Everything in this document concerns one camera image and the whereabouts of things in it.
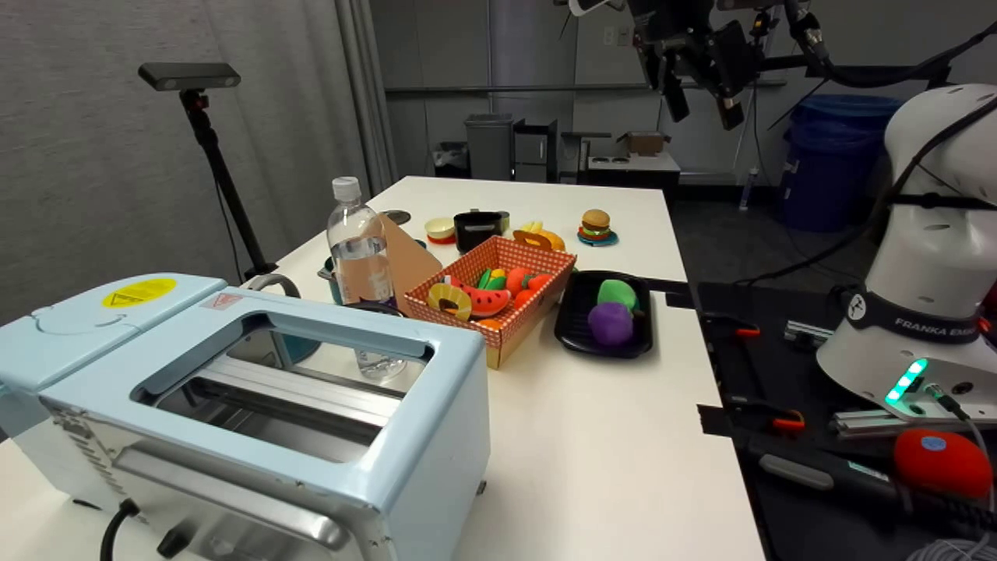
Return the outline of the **brown cardboard sheet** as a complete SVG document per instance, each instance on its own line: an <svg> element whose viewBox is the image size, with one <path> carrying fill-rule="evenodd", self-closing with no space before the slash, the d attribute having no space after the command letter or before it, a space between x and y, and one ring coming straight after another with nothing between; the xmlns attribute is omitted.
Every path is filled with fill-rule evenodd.
<svg viewBox="0 0 997 561"><path fill-rule="evenodd" d="M424 246L409 236L387 216L379 213L383 233L387 242L389 275L395 292L396 307L405 316L412 317L412 309L406 301L407 292L414 290L442 269L442 265Z"/></svg>

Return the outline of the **short aluminium rail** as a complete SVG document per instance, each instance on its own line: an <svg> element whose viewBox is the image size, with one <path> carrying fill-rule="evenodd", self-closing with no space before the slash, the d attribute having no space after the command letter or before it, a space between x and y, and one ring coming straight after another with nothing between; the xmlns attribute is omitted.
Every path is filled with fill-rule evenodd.
<svg viewBox="0 0 997 561"><path fill-rule="evenodd" d="M832 336L832 330L815 326L815 324L788 320L784 326L784 340L799 348L820 348Z"/></svg>

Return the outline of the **watermelon slice plush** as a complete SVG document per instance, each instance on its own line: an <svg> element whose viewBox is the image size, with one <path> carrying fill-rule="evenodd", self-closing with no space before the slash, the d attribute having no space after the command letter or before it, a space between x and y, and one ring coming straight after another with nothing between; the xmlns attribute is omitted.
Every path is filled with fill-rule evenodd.
<svg viewBox="0 0 997 561"><path fill-rule="evenodd" d="M467 284L460 284L460 290L470 298L470 317L484 319L497 316L512 302L512 292L508 290L480 290Z"/></svg>

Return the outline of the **grey curtain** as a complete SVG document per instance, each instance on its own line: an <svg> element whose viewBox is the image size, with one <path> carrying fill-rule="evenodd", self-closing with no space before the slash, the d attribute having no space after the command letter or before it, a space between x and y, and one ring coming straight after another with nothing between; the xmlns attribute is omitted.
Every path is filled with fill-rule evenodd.
<svg viewBox="0 0 997 561"><path fill-rule="evenodd" d="M136 274L249 266L146 62L240 74L209 117L267 259L326 228L334 178L367 198L398 178L369 0L0 0L0 324Z"/></svg>

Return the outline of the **yellow pineapple slice plush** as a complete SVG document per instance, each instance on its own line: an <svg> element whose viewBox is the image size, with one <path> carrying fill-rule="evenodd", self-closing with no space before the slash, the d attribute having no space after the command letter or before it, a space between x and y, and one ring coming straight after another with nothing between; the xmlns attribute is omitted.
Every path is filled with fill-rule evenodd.
<svg viewBox="0 0 997 561"><path fill-rule="evenodd" d="M428 289L426 303L429 308L449 313L462 322L471 317L471 297L458 285L433 284Z"/></svg>

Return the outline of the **clear plastic water bottle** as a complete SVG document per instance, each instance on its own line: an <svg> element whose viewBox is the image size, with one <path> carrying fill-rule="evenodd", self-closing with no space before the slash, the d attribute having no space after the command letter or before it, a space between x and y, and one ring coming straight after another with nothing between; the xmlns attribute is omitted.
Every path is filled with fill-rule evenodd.
<svg viewBox="0 0 997 561"><path fill-rule="evenodd" d="M363 201L358 178L335 178L332 189L336 206L326 238L341 303L378 303L396 309L381 217Z"/></svg>

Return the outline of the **black toy pot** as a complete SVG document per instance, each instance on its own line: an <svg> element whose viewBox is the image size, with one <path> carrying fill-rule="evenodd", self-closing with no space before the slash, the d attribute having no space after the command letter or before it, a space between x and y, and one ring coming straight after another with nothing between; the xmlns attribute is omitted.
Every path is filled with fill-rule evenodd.
<svg viewBox="0 0 997 561"><path fill-rule="evenodd" d="M470 210L456 214L453 217L453 226L459 254L466 255L491 237L502 237L508 227L508 219L508 212Z"/></svg>

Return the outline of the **red foam ball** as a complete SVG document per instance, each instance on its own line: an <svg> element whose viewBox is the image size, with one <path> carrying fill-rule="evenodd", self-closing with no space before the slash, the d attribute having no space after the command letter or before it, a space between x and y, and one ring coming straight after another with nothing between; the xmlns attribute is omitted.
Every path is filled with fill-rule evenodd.
<svg viewBox="0 0 997 561"><path fill-rule="evenodd" d="M986 499L993 483L986 453L956 433L905 430L895 439L893 462L907 485L962 499Z"/></svg>

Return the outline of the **long aluminium rail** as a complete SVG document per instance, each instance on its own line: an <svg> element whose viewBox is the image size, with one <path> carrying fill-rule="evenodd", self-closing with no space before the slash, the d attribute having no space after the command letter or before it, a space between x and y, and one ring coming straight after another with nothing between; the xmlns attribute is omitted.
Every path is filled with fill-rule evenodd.
<svg viewBox="0 0 997 561"><path fill-rule="evenodd" d="M964 422L956 418L909 422L887 411L843 411L834 413L827 428L837 439L869 439L899 436L908 429L931 429L956 433L969 433Z"/></svg>

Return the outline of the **black cabinet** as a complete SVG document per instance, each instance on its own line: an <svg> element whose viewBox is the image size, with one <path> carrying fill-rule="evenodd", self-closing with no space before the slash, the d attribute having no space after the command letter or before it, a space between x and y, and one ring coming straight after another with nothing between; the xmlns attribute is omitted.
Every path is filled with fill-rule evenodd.
<svg viewBox="0 0 997 561"><path fill-rule="evenodd" d="M513 123L513 181L558 181L558 120L546 125Z"/></svg>

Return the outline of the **orange and black clamp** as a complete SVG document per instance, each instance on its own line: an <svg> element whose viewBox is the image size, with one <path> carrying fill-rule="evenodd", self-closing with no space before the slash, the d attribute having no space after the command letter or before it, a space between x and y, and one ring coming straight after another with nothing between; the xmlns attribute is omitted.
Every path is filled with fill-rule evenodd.
<svg viewBox="0 0 997 561"><path fill-rule="evenodd" d="M702 322L714 333L725 333L737 340L751 340L761 335L761 328L748 320L720 312L705 312Z"/></svg>
<svg viewBox="0 0 997 561"><path fill-rule="evenodd" d="M798 436L807 429L800 411L773 404L768 399L728 394L724 401L733 422L744 429L786 437Z"/></svg>

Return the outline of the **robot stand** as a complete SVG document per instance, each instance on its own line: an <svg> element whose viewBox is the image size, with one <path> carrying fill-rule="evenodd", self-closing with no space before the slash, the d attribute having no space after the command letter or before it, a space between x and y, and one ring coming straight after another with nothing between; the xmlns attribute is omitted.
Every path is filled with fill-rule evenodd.
<svg viewBox="0 0 997 561"><path fill-rule="evenodd" d="M843 319L837 295L716 283L692 288L658 278L648 285L662 292L670 305L696 310L723 397L757 397L798 409L807 422L802 443L842 453L870 468L886 468L893 448L890 439L840 440L827 428L834 413L861 411L866 403L823 373L813 349L784 340L788 320L835 327ZM705 312L741 317L757 324L761 335L737 340L714 333L702 322ZM957 538L976 543L980 537L979 531L958 523L894 519L834 502L766 475L741 454L738 464L768 561L904 561L934 541L950 549Z"/></svg>

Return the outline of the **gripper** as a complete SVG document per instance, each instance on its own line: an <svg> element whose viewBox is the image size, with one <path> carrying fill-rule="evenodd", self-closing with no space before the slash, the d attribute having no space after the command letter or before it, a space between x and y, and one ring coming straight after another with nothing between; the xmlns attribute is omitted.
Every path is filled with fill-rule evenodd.
<svg viewBox="0 0 997 561"><path fill-rule="evenodd" d="M658 89L671 120L680 123L690 114L678 75L679 53L689 55L689 75L713 97L724 130L743 124L738 95L755 81L758 61L741 23L730 21L713 30L716 0L627 0L627 6L639 61L660 59Z"/></svg>

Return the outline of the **orange toy croissant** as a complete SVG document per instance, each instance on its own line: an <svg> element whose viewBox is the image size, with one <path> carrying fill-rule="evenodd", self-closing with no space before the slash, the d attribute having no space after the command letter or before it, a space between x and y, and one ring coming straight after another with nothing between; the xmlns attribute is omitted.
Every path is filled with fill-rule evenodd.
<svg viewBox="0 0 997 561"><path fill-rule="evenodd" d="M563 239L543 228L538 231L527 231L522 228L515 230L513 231L513 239L517 244L533 246L541 251L565 252Z"/></svg>

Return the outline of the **toy stove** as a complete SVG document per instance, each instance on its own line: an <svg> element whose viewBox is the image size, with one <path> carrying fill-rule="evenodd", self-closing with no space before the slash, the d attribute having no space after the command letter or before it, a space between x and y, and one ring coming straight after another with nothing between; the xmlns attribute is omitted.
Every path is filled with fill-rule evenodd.
<svg viewBox="0 0 997 561"><path fill-rule="evenodd" d="M588 157L578 171L580 185L627 189L655 189L667 192L679 185L682 171L667 152L653 156L630 153L617 157Z"/></svg>

